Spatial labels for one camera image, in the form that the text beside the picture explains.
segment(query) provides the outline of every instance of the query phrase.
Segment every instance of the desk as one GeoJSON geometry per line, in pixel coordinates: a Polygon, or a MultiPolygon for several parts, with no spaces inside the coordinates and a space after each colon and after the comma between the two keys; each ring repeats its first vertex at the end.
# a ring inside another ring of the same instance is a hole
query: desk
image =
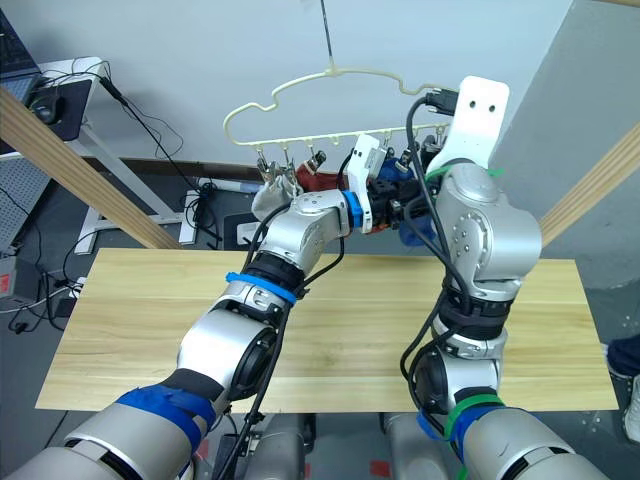
{"type": "MultiPolygon", "coordinates": [[[[101,63],[102,59],[98,57],[82,57],[70,60],[62,60],[57,62],[48,62],[38,65],[42,71],[42,75],[48,78],[60,78],[65,74],[73,72],[90,72],[86,75],[77,75],[74,77],[62,78],[60,82],[65,85],[69,85],[75,82],[83,82],[90,80],[91,86],[87,98],[87,105],[89,105],[91,98],[95,92],[96,86],[99,83],[99,79],[95,75],[105,75],[104,64],[101,63]]],[[[58,82],[53,82],[49,86],[59,85],[58,82]]],[[[72,149],[78,154],[83,155],[87,151],[95,156],[100,163],[102,163],[114,176],[116,176],[127,188],[135,193],[141,200],[145,202],[149,207],[156,212],[157,215],[151,215],[151,219],[158,224],[180,223],[180,237],[179,242],[182,244],[192,244],[195,241],[196,231],[193,227],[193,221],[187,221],[186,215],[192,215],[186,211],[174,212],[160,197],[158,197],[153,190],[151,190],[140,178],[136,176],[123,162],[115,155],[104,141],[100,139],[97,133],[91,126],[91,120],[84,115],[82,125],[80,127],[79,136],[76,140],[68,142],[72,149]]],[[[21,157],[20,153],[12,152],[0,156],[1,160],[9,160],[13,158],[21,157]]],[[[196,192],[187,192],[185,205],[187,205],[191,199],[195,198],[196,192]]],[[[112,222],[104,220],[99,212],[89,207],[82,228],[78,235],[78,239],[85,237],[79,241],[75,247],[75,253],[85,254],[90,253],[93,249],[93,243],[96,235],[91,235],[92,232],[98,232],[100,230],[117,228],[112,222]]]]}
{"type": "MultiPolygon", "coordinates": [[[[183,335],[244,255],[100,250],[36,407],[100,410],[166,378],[183,335]]],[[[398,361],[431,310],[442,275],[433,258],[346,256],[292,310],[261,411],[413,411],[398,361]]],[[[572,260],[540,261],[507,328],[500,391],[507,403],[534,411],[618,408],[572,260]]]]}

